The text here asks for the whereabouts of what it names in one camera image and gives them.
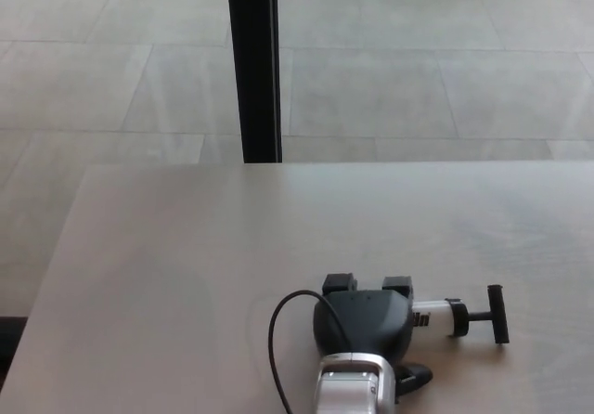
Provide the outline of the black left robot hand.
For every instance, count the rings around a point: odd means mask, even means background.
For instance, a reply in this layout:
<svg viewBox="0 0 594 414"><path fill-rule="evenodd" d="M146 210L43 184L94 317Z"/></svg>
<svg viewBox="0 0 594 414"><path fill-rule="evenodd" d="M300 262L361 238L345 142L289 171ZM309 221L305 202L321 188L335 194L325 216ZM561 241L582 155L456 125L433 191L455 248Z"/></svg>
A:
<svg viewBox="0 0 594 414"><path fill-rule="evenodd" d="M322 356L354 352L383 357L394 370L398 397L433 379L428 367L402 362L414 327L410 276L386 277L379 290L359 290L353 274L328 274L322 296L338 315L334 318L322 303L315 305L313 333Z"/></svg>

